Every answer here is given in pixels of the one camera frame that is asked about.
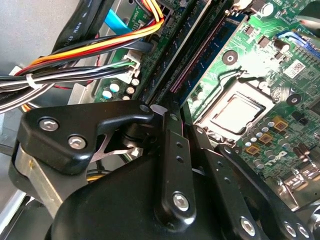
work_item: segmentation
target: white connector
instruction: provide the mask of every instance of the white connector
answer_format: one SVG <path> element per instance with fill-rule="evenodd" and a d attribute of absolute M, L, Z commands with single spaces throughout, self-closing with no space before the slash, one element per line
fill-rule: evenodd
<path fill-rule="evenodd" d="M 112 76 L 112 78 L 117 78 L 126 84 L 130 84 L 133 78 L 137 78 L 140 74 L 140 60 L 141 60 L 142 54 L 138 51 L 129 50 L 126 55 L 124 55 L 123 60 L 130 60 L 133 65 L 130 65 L 130 69 L 126 73 L 118 74 Z"/>

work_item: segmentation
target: black plastic bracket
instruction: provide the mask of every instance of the black plastic bracket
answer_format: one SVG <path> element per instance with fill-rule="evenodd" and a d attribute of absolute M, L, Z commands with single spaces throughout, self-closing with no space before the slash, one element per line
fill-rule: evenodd
<path fill-rule="evenodd" d="M 263 231 L 270 239 L 314 239 L 308 227 L 232 148 L 221 144 L 215 150 L 229 161 L 236 174 L 240 190 L 247 199 L 246 203 L 257 212 L 257 220 L 259 220 Z"/>
<path fill-rule="evenodd" d="M 171 232 L 184 231 L 196 219 L 196 198 L 189 141 L 177 110 L 163 116 L 155 214 Z"/>
<path fill-rule="evenodd" d="M 39 108 L 23 115 L 17 140 L 24 151 L 63 174 L 83 172 L 97 151 L 99 135 L 113 135 L 122 125 L 147 124 L 153 111 L 138 100 Z M 44 130 L 42 120 L 53 120 L 58 128 Z M 70 137 L 81 137 L 85 147 L 69 145 Z"/>
<path fill-rule="evenodd" d="M 206 132 L 192 125 L 188 128 L 188 138 L 193 146 L 191 158 L 199 160 L 199 166 L 203 167 L 204 173 L 210 178 L 210 191 L 225 238 L 269 239 L 252 217 L 228 161 L 213 151 Z"/>

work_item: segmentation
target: metal bracket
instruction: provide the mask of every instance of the metal bracket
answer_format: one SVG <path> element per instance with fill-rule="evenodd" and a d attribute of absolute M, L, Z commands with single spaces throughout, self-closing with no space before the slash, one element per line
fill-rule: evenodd
<path fill-rule="evenodd" d="M 218 145 L 215 150 L 229 161 L 236 174 L 240 190 L 248 199 L 247 204 L 250 204 L 250 207 L 258 213 L 262 229 L 270 239 L 314 239 L 305 224 L 237 153 L 225 144 Z"/>
<path fill-rule="evenodd" d="M 163 119 L 158 197 L 155 214 L 172 232 L 184 231 L 196 218 L 196 198 L 189 150 L 182 120 L 177 111 L 167 111 Z"/>
<path fill-rule="evenodd" d="M 258 227 L 242 196 L 227 160 L 213 152 L 206 132 L 197 125 L 188 128 L 192 159 L 210 178 L 212 199 L 226 239 L 269 239 Z"/>

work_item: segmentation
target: white label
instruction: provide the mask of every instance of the white label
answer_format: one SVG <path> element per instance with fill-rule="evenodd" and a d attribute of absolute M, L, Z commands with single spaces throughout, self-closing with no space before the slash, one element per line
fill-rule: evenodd
<path fill-rule="evenodd" d="M 305 68 L 306 66 L 296 59 L 283 73 L 291 79 L 294 79 Z"/>
<path fill-rule="evenodd" d="M 15 67 L 12 69 L 12 71 L 9 73 L 9 76 L 14 76 L 14 75 L 16 75 L 18 72 L 20 72 L 21 70 L 22 70 L 21 67 L 15 66 Z"/>

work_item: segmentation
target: yellow wire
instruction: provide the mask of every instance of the yellow wire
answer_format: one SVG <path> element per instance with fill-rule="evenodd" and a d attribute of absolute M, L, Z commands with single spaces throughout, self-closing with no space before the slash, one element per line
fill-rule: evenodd
<path fill-rule="evenodd" d="M 161 9 L 160 9 L 160 7 L 159 7 L 159 5 L 158 5 L 158 3 L 155 1 L 155 0 L 151 0 L 151 2 L 152 2 L 152 4 L 154 5 L 154 7 L 155 7 L 155 9 L 156 9 L 156 11 L 158 12 L 158 14 L 159 14 L 159 16 L 160 16 L 160 18 L 164 18 L 164 14 L 162 13 L 162 11 L 161 11 Z"/>
<path fill-rule="evenodd" d="M 161 19 L 161 21 L 156 23 L 155 25 L 150 26 L 150 27 L 146 27 L 146 28 L 143 28 L 143 29 L 139 29 L 134 34 L 130 34 L 130 35 L 126 34 L 124 36 L 115 37 L 115 38 L 112 38 L 110 40 L 106 40 L 106 41 L 103 41 L 103 42 L 98 42 L 98 43 L 95 43 L 95 44 L 92 44 L 92 45 L 89 45 L 89 46 L 84 46 L 84 47 L 80 47 L 80 48 L 77 48 L 77 49 L 65 51 L 65 52 L 62 52 L 62 53 L 41 57 L 41 58 L 38 58 L 35 61 L 33 61 L 31 63 L 31 65 L 35 65 L 35 64 L 38 64 L 38 63 L 42 63 L 44 61 L 53 60 L 53 59 L 57 59 L 57 58 L 63 58 L 63 57 L 69 56 L 69 55 L 78 54 L 78 53 L 89 51 L 89 50 L 92 50 L 92 49 L 95 49 L 95 48 L 104 47 L 104 46 L 107 46 L 107 45 L 110 45 L 110 44 L 117 44 L 117 43 L 122 43 L 122 42 L 129 41 L 129 40 L 132 40 L 132 39 L 142 38 L 142 37 L 145 37 L 145 36 L 147 36 L 149 34 L 152 34 L 152 33 L 156 32 L 156 31 L 158 31 L 160 29 L 161 25 L 163 24 L 163 22 L 164 22 L 164 20 Z"/>

